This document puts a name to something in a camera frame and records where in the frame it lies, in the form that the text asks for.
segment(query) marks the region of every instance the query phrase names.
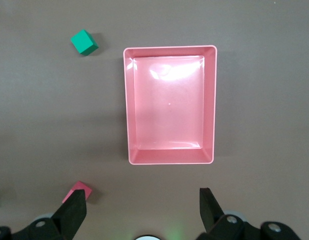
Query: cube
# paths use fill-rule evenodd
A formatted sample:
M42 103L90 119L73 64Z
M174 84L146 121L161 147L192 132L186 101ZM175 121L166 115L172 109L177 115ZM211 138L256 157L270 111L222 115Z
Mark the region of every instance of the cube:
M65 198L62 200L62 203L64 203L75 190L84 190L85 200L87 200L93 191L90 187L83 184L81 181L77 181L75 185L71 188L71 190L68 192L68 194L65 196Z
M84 29L74 35L71 38L71 42L73 43L77 51L85 56L88 56L94 50L99 48L93 36L91 36L91 34Z

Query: gray floor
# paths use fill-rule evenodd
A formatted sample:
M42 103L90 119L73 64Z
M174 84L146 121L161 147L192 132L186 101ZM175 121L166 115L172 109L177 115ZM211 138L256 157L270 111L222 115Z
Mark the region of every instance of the gray floor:
M214 163L130 165L123 50L210 44ZM203 187L309 239L309 0L0 0L0 225L54 212L77 180L94 192L76 240L193 240Z

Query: rectangular container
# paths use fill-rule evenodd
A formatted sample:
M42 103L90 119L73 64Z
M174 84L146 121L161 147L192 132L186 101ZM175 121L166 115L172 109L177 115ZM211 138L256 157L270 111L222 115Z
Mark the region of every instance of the rectangular container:
M132 47L123 61L129 162L212 163L217 48Z

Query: pink cube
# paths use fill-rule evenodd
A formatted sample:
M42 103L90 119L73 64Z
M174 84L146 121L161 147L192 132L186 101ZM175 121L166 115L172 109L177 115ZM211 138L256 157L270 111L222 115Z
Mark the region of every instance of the pink cube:
M62 200L62 203L64 203L75 190L84 190L85 200L89 198L91 192L93 191L90 187L86 186L81 181L77 181L75 185L71 188L71 190L68 192L68 194L65 196L65 198Z
M217 48L132 47L123 60L130 163L212 163Z

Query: teal block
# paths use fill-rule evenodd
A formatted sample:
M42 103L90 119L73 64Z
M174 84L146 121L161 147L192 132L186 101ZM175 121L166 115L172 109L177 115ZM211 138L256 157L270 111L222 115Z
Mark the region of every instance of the teal block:
M93 36L91 36L91 34L84 29L74 35L71 38L71 42L78 52L85 56L91 54L94 50L99 48Z

